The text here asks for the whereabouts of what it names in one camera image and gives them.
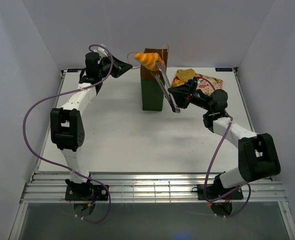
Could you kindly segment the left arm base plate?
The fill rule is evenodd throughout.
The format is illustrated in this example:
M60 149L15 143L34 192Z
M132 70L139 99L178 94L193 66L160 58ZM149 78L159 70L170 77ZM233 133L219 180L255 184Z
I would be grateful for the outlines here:
M72 191L70 186L66 187L64 200L66 201L108 201L109 196L105 188L101 185L93 185L91 192L88 196L79 196Z

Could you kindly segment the orange croissant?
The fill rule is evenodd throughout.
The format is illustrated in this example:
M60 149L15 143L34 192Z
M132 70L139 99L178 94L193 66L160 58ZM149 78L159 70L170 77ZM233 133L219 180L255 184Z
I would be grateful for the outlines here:
M134 59L138 61L143 67L152 72L159 70L156 65L157 62L163 64L165 63L157 52L136 53L134 55Z

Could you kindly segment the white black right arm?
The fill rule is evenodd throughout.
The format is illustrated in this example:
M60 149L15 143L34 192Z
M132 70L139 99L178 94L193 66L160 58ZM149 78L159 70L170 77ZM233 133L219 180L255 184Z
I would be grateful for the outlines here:
M229 141L237 148L237 167L217 175L213 184L204 184L202 194L209 203L226 198L241 186L281 173L281 165L273 137L258 134L237 123L227 113L228 93L214 89L209 95L199 88L200 80L193 77L187 83L170 87L167 94L175 108L185 109L190 104L206 110L204 126L212 133Z

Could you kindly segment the green paper bag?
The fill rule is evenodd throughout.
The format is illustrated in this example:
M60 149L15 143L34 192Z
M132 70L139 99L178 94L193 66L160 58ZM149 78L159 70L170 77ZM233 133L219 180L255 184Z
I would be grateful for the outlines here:
M161 49L146 48L144 52L129 52L128 55L136 53L158 53L163 59L164 64L168 63L169 45L165 44ZM152 75L152 71L148 70L140 64L140 85L141 85L141 101L144 111L160 112L163 109L164 94Z

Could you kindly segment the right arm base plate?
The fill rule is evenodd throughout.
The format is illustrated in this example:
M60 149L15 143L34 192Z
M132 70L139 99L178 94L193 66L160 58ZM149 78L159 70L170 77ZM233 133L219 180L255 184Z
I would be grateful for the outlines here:
M212 185L208 185L206 187L206 196L208 199L215 199L218 198L229 191L233 190L234 188L222 188L222 187L214 187ZM204 197L204 185L203 184L197 184L191 189L192 193L197 194L198 200L205 200ZM230 195L227 195L224 200L242 200L244 198L242 190L238 188L236 191L232 192Z

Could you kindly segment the metal tongs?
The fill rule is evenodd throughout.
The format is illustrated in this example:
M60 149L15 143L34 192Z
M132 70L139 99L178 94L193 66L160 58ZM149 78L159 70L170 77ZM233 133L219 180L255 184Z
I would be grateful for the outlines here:
M170 84L170 81L167 77L166 66L164 63L162 63L160 61L156 61L155 65L156 65L158 71L152 71L151 74L153 75L153 77L156 79L158 85L160 86L160 89L162 90L165 98L167 99L172 111L174 113L179 114L181 112L181 110L177 106L173 95L169 92L169 88L171 87L171 84Z

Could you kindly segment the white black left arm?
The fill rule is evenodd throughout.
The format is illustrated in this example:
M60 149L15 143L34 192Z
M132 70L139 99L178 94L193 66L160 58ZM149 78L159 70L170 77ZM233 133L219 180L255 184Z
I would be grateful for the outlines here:
M85 140L82 113L101 90L103 78L108 74L118 78L133 67L115 57L111 60L109 56L96 50L87 53L85 68L79 74L79 91L60 108L50 111L51 141L60 149L70 168L70 177L65 180L69 187L68 193L72 193L78 200L88 200L94 195L93 184L87 179L90 173L78 160L78 149Z

